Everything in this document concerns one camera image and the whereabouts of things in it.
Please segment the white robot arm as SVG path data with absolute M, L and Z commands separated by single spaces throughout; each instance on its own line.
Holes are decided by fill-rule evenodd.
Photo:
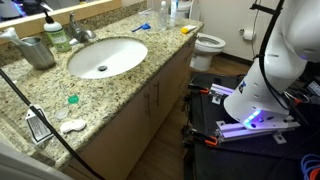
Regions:
M 250 130 L 295 128 L 280 94 L 320 59 L 320 0 L 287 0 L 247 75 L 224 100 L 226 112 Z

